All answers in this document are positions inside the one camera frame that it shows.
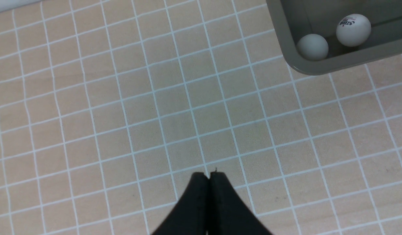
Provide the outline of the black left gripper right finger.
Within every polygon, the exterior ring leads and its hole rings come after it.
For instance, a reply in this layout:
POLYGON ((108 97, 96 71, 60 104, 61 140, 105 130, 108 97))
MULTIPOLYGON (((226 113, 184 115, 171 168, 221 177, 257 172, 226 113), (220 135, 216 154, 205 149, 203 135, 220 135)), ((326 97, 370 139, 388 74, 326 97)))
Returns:
POLYGON ((238 196, 226 174, 211 172, 209 235, 271 235, 238 196))

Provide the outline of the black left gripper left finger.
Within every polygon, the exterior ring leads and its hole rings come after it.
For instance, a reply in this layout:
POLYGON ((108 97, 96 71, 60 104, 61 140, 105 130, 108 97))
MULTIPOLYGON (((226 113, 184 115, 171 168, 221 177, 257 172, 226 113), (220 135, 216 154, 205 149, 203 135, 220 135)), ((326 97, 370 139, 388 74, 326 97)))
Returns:
POLYGON ((153 234, 205 235, 208 188, 204 173, 193 173, 181 198, 153 234))

